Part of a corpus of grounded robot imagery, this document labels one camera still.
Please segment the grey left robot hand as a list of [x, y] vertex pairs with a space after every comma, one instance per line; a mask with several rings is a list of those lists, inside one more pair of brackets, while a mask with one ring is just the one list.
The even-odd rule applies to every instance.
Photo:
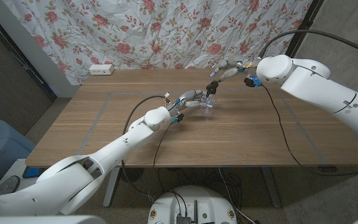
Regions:
[[169, 103], [166, 108], [172, 116], [180, 114], [187, 108], [200, 108], [203, 116], [212, 115], [217, 100], [214, 94], [206, 90], [190, 90], [184, 92], [173, 103]]

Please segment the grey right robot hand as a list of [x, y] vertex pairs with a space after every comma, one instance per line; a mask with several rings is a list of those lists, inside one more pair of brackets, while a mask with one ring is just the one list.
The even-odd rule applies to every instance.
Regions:
[[249, 74], [251, 70], [256, 69], [260, 59], [226, 59], [218, 64], [218, 66], [211, 72], [210, 77], [215, 77], [220, 71], [223, 74], [218, 78], [218, 82], [223, 82], [228, 78], [235, 77], [239, 73]]

